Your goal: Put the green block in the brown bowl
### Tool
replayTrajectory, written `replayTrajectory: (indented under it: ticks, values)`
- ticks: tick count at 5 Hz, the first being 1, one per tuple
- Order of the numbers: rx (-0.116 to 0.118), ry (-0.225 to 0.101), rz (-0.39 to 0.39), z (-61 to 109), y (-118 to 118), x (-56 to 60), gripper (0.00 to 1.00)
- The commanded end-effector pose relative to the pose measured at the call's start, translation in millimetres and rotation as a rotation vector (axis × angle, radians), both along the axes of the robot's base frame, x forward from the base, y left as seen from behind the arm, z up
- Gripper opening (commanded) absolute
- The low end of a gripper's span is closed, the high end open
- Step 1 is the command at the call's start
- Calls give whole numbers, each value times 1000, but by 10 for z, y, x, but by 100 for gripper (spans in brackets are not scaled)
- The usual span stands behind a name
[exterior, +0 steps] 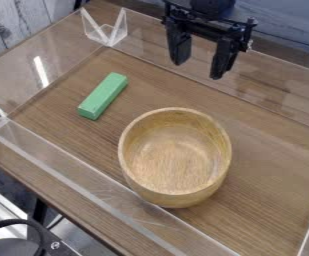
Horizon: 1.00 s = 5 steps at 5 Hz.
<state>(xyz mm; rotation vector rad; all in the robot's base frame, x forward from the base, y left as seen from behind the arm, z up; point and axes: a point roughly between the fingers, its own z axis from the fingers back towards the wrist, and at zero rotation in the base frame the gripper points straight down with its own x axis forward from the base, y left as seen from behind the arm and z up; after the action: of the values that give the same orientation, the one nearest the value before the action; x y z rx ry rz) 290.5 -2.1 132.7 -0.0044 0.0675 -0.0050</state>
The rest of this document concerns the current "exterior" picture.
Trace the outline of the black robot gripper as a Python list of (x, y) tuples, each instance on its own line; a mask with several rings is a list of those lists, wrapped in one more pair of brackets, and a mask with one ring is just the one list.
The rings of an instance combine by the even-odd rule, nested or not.
[(254, 17), (235, 12), (237, 0), (163, 0), (169, 54), (179, 66), (190, 58), (191, 34), (217, 42), (210, 78), (218, 80), (231, 69), (238, 52), (252, 48)]

